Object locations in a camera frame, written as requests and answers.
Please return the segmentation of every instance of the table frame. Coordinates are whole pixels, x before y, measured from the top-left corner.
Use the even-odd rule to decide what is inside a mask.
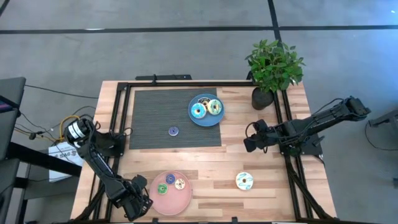
[[[251,80],[250,74],[247,77],[247,80],[242,80],[242,81],[157,81],[156,75],[154,75],[152,81],[142,81],[142,82],[119,82],[117,89],[116,89],[116,96],[115,96],[115,101],[113,105],[113,112],[112,112],[112,117],[111,117],[111,123],[109,126],[109,131],[115,131],[115,126],[116,126],[116,119],[118,115],[118,108],[121,103],[121,94],[123,91],[125,91],[125,97],[123,100],[123,108],[122,108],[122,113],[121,113],[121,121],[120,121],[120,126],[119,126],[119,133],[123,132],[126,124],[126,116],[127,116],[127,108],[129,104],[129,99],[130,99],[130,93],[131,93],[131,88],[133,87],[157,87],[157,86],[256,86]],[[289,105],[289,99],[287,97],[286,91],[282,91],[282,98],[284,100],[284,106],[287,114],[287,119],[291,120],[292,119],[292,113],[290,111],[290,105]],[[274,94],[274,104],[275,104],[275,112],[277,115],[277,120],[278,123],[282,123],[282,112],[280,110],[280,104],[279,104],[279,97],[278,94]],[[337,218],[333,218],[329,216],[323,209],[322,207],[317,203],[317,201],[312,197],[311,193],[307,189],[307,185],[305,182],[305,176],[304,176],[304,171],[303,171],[303,164],[300,155],[297,157],[294,157],[294,160],[296,161],[296,167],[298,173],[294,171],[291,157],[289,155],[284,155],[285,158],[285,165],[286,165],[286,170],[287,170],[287,176],[288,176],[288,181],[289,181],[289,187],[290,187],[290,193],[292,196],[292,205],[294,208],[294,214],[295,214],[295,219],[296,222],[300,223],[361,223],[361,222],[346,222],[346,221],[341,221]],[[115,173],[118,173],[118,168],[119,168],[119,161],[120,157],[115,157],[112,165],[112,170]],[[93,179],[92,187],[91,187],[91,192],[90,192],[90,200],[91,196],[93,195],[93,188],[95,184],[95,178]],[[100,189],[102,183],[100,182],[98,185],[98,189]],[[304,203],[305,203],[305,210],[307,213],[307,217],[304,218],[300,214],[300,207],[299,207],[299,199],[297,197],[297,191],[295,188],[295,185],[300,189],[300,191],[303,193],[304,197]],[[111,212],[112,212],[112,203],[108,200],[106,204],[106,212],[105,212],[105,218],[99,218],[100,214],[100,206],[101,203],[96,205],[94,214],[93,214],[93,219],[92,220],[85,220],[85,223],[110,223],[111,221]],[[315,211],[315,213],[318,215],[320,219],[316,219],[313,217],[312,210]],[[238,219],[236,217],[231,217],[232,218],[232,223],[237,223]],[[154,218],[152,223],[158,223],[158,219]],[[199,224],[200,222],[178,222],[178,223],[195,223]],[[242,223],[271,223],[271,222],[242,222]]]

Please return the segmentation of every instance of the green donut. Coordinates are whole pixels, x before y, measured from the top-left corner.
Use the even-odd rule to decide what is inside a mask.
[[[157,193],[166,194],[167,193],[167,185],[166,184],[159,184],[159,186],[157,186]]]

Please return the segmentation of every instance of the concrete floor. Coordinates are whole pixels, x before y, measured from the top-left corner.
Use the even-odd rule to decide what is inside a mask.
[[[398,24],[395,1],[274,3],[280,26]],[[0,30],[271,24],[265,0],[11,0],[0,18]],[[398,108],[398,30],[283,31],[281,35],[305,59],[303,81],[312,111],[350,95],[372,109],[369,119]],[[242,79],[249,70],[244,57],[260,39],[274,40],[274,33],[0,35],[0,77],[24,76],[31,85],[90,96],[98,95],[103,80],[133,80],[153,73]],[[85,105],[95,106],[96,100],[26,88],[21,110],[47,128]],[[28,125],[21,118],[18,123]],[[322,133],[336,211],[344,220],[396,223],[398,190],[392,178],[398,177],[398,152],[372,148],[364,137],[365,123],[345,122]],[[388,126],[369,130],[369,135],[378,146],[397,148]],[[49,146],[18,133],[13,141],[34,149]],[[66,221],[73,198],[62,195],[29,202],[26,220]]]

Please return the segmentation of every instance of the dark mat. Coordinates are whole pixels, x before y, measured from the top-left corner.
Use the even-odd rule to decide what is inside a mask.
[[[130,149],[221,146],[219,124],[201,127],[189,118],[189,102],[203,93],[217,95],[217,90],[135,91]],[[172,126],[179,129],[175,137],[169,135]]]

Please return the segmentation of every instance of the wooden table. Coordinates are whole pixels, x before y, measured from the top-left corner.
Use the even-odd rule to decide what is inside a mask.
[[[117,84],[116,81],[105,81],[102,84],[95,113],[95,120],[101,123],[101,132],[107,132],[109,129]],[[187,88],[200,87],[133,87],[126,127],[131,126],[135,91]],[[235,216],[239,221],[253,222],[295,220],[285,162],[278,146],[270,147],[268,153],[264,154],[261,150],[248,153],[243,144],[244,130],[248,123],[264,119],[268,125],[277,124],[274,104],[261,111],[252,108],[252,90],[253,87],[217,87],[217,95],[223,100],[225,108],[225,116],[220,123],[220,147],[129,150],[130,139],[127,139],[126,149],[119,164],[119,175],[133,178],[136,174],[141,174],[148,179],[150,185],[161,172],[177,170],[189,178],[193,188],[192,201],[181,214],[165,217],[150,209],[147,215],[136,220],[137,222],[151,222],[154,217],[158,217],[160,222],[230,222],[231,217]],[[303,85],[291,86],[287,93],[293,119],[310,116]],[[279,100],[282,116],[286,120],[281,96]],[[115,130],[119,129],[121,109],[122,103]],[[327,213],[335,216],[323,164],[313,156],[302,156],[302,160],[309,191]],[[254,177],[251,190],[239,190],[235,184],[236,174],[242,171],[247,171]],[[71,218],[77,217],[88,205],[92,181],[93,171],[84,163]],[[299,190],[297,192],[301,214],[304,217],[302,194]],[[100,218],[104,217],[106,201],[104,197]],[[111,222],[128,222],[124,218],[122,208],[112,209]]]

